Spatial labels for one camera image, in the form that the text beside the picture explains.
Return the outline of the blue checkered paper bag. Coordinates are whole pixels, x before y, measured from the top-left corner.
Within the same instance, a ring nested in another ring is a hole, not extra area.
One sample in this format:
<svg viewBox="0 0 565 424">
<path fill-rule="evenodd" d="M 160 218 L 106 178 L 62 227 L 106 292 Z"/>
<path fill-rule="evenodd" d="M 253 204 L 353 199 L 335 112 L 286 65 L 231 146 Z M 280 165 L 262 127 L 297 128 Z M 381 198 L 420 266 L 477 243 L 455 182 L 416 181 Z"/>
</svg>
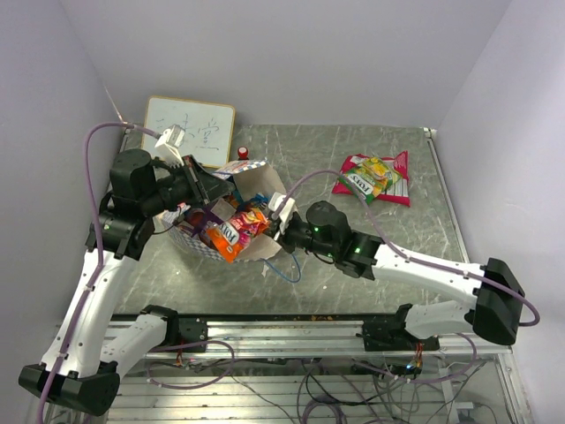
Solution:
<svg viewBox="0 0 565 424">
<path fill-rule="evenodd" d="M 267 262 L 281 249 L 267 234 L 271 207 L 286 189 L 266 160 L 232 161 L 213 175 L 234 185 L 229 193 L 203 207 L 181 204 L 158 216 L 166 233 L 184 250 L 233 263 Z"/>
</svg>

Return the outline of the orange snack packet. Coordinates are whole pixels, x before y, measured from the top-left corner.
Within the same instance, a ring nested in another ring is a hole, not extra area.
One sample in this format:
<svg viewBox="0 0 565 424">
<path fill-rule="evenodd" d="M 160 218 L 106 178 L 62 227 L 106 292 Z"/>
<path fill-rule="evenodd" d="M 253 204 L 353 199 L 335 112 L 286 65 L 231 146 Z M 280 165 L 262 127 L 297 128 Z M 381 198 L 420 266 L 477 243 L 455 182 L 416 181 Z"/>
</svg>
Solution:
<svg viewBox="0 0 565 424">
<path fill-rule="evenodd" d="M 210 246 L 228 263 L 270 259 L 277 253 L 264 235 L 269 220 L 259 208 L 237 212 L 230 219 L 205 230 Z"/>
</svg>

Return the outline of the green snack packet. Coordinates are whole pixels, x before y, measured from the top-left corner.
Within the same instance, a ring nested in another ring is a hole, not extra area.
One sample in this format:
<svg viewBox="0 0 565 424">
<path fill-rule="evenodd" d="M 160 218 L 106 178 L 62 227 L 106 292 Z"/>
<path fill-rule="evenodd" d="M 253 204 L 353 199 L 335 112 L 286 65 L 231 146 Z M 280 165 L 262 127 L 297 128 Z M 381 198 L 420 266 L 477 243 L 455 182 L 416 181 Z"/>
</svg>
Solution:
<svg viewBox="0 0 565 424">
<path fill-rule="evenodd" d="M 352 156 L 342 167 L 344 185 L 352 194 L 359 193 L 366 204 L 372 203 L 402 179 L 402 174 L 378 156 Z"/>
</svg>

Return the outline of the red pink snack packet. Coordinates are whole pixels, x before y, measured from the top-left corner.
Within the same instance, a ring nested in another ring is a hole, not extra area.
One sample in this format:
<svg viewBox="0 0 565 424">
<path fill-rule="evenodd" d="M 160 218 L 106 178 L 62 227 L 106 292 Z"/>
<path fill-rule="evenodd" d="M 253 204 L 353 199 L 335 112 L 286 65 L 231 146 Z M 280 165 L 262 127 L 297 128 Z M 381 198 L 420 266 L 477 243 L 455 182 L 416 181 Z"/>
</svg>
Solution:
<svg viewBox="0 0 565 424">
<path fill-rule="evenodd" d="M 332 193 L 354 195 L 352 188 L 355 188 L 366 204 L 382 200 L 410 206 L 408 165 L 407 150 L 395 157 L 384 158 L 349 155 L 340 170 L 345 182 L 336 181 Z"/>
</svg>

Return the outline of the purple snack packet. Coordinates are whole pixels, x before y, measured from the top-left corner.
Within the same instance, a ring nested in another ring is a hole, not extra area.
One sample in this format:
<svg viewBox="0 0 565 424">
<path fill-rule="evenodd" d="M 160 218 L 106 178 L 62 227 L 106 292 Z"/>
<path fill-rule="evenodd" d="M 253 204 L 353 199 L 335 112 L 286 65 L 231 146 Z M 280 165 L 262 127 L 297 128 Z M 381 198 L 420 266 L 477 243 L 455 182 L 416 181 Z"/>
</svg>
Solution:
<svg viewBox="0 0 565 424">
<path fill-rule="evenodd" d="M 221 224 L 230 219 L 236 209 L 226 200 L 219 199 L 202 208 L 189 208 L 185 212 L 184 226 L 191 236 L 201 234 L 216 224 Z"/>
</svg>

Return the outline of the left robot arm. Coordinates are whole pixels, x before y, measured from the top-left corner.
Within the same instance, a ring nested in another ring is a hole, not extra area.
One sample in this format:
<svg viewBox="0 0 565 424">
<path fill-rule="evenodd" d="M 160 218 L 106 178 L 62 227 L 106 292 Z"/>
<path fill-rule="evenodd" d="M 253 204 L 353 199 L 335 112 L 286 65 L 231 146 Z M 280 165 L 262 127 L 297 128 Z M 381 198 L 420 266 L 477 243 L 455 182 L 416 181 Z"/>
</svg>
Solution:
<svg viewBox="0 0 565 424">
<path fill-rule="evenodd" d="M 148 306 L 129 329 L 103 343 L 118 293 L 154 235 L 154 217 L 180 204 L 206 206 L 235 188 L 192 156 L 168 164 L 143 149 L 118 154 L 109 179 L 110 191 L 94 207 L 81 277 L 63 324 L 41 361 L 19 375 L 19 385 L 42 405 L 94 417 L 109 410 L 121 379 L 147 352 L 169 351 L 181 339 L 177 312 Z"/>
</svg>

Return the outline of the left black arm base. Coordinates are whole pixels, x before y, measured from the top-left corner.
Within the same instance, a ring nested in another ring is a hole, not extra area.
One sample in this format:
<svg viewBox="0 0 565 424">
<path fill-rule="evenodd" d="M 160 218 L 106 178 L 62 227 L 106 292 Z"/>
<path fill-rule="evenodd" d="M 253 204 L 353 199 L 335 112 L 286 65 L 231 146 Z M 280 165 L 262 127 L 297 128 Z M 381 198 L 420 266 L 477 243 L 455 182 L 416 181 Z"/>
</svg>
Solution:
<svg viewBox="0 0 565 424">
<path fill-rule="evenodd" d="M 139 314 L 122 333 L 123 347 L 137 353 L 164 352 L 166 348 L 207 340 L 207 325 L 197 319 Z"/>
</svg>

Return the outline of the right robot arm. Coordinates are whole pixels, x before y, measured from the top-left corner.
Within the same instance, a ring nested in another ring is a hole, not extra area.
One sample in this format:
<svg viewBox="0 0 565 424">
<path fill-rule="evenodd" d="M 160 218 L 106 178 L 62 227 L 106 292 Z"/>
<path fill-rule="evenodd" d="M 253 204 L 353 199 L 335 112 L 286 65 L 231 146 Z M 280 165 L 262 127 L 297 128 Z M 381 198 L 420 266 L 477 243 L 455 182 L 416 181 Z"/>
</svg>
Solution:
<svg viewBox="0 0 565 424">
<path fill-rule="evenodd" d="M 346 276 L 415 284 L 446 297 L 434 305 L 398 308 L 388 335 L 399 349 L 456 332 L 473 332 L 496 345 L 516 341 L 524 290 L 505 261 L 447 261 L 392 246 L 351 229 L 346 215 L 326 201 L 314 203 L 305 217 L 285 207 L 275 219 L 274 239 L 286 252 L 302 249 Z"/>
</svg>

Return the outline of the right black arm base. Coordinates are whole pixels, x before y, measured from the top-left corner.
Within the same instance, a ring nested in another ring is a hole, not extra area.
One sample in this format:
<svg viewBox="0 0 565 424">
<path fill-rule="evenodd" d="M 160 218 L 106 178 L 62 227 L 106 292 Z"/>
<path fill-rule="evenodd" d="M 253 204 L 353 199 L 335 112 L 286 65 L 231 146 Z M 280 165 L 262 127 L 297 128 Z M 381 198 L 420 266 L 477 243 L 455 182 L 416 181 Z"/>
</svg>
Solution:
<svg viewBox="0 0 565 424">
<path fill-rule="evenodd" d="M 402 322 L 388 316 L 363 322 L 355 336 L 363 341 L 366 352 L 416 351 L 417 347 L 425 352 L 440 349 L 439 338 L 418 339 L 408 333 Z"/>
</svg>

